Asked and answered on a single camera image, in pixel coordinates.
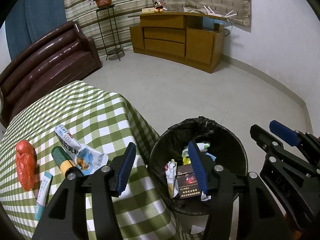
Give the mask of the black trash bin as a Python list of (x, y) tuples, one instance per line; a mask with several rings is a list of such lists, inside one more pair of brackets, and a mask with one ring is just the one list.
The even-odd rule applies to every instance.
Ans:
[(210, 143), (208, 152), (216, 157), (216, 163), (236, 175), (248, 174), (248, 160), (240, 139), (229, 129), (204, 116), (175, 124), (159, 137), (149, 156), (148, 172), (161, 199), (171, 211), (204, 216), (209, 213), (210, 200), (201, 201), (199, 197), (170, 198), (165, 176), (165, 165), (169, 161), (183, 164), (182, 151), (192, 140)]

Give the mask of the orange plastic bag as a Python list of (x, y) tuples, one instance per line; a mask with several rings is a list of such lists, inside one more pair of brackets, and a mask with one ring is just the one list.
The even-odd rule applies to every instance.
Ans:
[(35, 148), (27, 140), (21, 140), (16, 144), (16, 172), (18, 181), (25, 191), (30, 191), (36, 183), (35, 156)]

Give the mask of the white teal toothpaste tube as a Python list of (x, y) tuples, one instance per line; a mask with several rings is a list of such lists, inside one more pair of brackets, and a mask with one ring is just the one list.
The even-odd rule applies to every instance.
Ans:
[(37, 195), (36, 208), (35, 208), (35, 220), (39, 221), (46, 207), (46, 200), (49, 193), (50, 184), (52, 181), (52, 175), (49, 172), (45, 172), (41, 181), (41, 185)]

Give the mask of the green yellow bottle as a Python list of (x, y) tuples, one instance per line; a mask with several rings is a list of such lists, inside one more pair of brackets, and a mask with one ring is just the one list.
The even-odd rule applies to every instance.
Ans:
[(52, 149), (52, 158), (65, 178), (83, 177), (84, 174), (76, 166), (69, 154), (61, 147), (56, 146)]

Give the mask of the green checkered tablecloth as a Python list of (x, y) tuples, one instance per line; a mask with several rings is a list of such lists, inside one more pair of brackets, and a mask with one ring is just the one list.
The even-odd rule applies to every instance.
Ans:
[(16, 115), (1, 141), (1, 204), (18, 236), (31, 239), (37, 226), (37, 188), (22, 189), (16, 173), (16, 144), (29, 141), (36, 150), (36, 172), (52, 176), (50, 195), (63, 181), (51, 151), (60, 142), (54, 128), (63, 125), (73, 137), (113, 159), (129, 143), (137, 146), (125, 191), (113, 198), (124, 239), (186, 239), (175, 214), (164, 204), (146, 162), (157, 132), (122, 95), (75, 81), (44, 96)]

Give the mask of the dark brown leather sofa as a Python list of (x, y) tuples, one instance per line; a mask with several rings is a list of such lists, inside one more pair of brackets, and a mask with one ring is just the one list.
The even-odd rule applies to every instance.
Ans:
[(1, 72), (1, 124), (43, 96), (103, 66), (92, 37), (76, 21), (51, 30)]

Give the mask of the blue white snack bag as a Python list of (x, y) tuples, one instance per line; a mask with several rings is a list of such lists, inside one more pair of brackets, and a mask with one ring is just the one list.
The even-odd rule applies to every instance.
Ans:
[(96, 170), (107, 164), (107, 154), (80, 143), (65, 126), (57, 125), (54, 128), (54, 132), (65, 151), (84, 175), (93, 174)]

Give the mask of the black cigarette box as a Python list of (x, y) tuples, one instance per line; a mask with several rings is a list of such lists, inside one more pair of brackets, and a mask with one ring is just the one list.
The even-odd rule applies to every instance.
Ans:
[(202, 194), (191, 164), (179, 166), (177, 168), (176, 178), (181, 199), (200, 196)]

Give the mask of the flat box on cabinet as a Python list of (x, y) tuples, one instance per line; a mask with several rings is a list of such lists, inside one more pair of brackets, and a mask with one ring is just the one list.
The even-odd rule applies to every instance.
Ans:
[(143, 14), (154, 13), (154, 12), (157, 12), (156, 8), (143, 8), (142, 9)]

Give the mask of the blue curtain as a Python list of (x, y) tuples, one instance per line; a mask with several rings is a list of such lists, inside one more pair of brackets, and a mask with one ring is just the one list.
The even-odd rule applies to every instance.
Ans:
[(65, 22), (64, 0), (18, 0), (5, 19), (10, 58)]

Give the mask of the mickey mouse plush toy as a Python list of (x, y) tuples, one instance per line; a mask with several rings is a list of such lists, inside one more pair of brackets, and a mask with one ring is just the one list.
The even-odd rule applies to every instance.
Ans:
[(163, 12), (166, 10), (166, 4), (164, 2), (156, 1), (154, 3), (154, 11), (155, 12)]

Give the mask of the wooden TV cabinet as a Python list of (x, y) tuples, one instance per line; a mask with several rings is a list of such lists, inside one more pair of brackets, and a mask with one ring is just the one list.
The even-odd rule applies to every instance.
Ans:
[(212, 73), (221, 63), (225, 28), (214, 23), (203, 26), (203, 19), (226, 18), (195, 12), (154, 12), (137, 15), (138, 25), (130, 27), (133, 51), (184, 64)]

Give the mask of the white wifi router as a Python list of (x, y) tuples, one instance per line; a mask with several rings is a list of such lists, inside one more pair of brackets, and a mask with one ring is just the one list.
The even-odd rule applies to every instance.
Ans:
[(217, 17), (222, 17), (222, 18), (231, 18), (231, 17), (238, 15), (234, 10), (228, 11), (225, 14), (215, 12), (211, 7), (205, 6), (205, 5), (203, 6), (203, 8), (200, 8), (200, 9), (197, 9), (196, 7), (193, 7), (191, 5), (185, 5), (185, 6), (183, 6), (183, 11), (184, 12), (201, 13), (201, 14), (217, 16)]

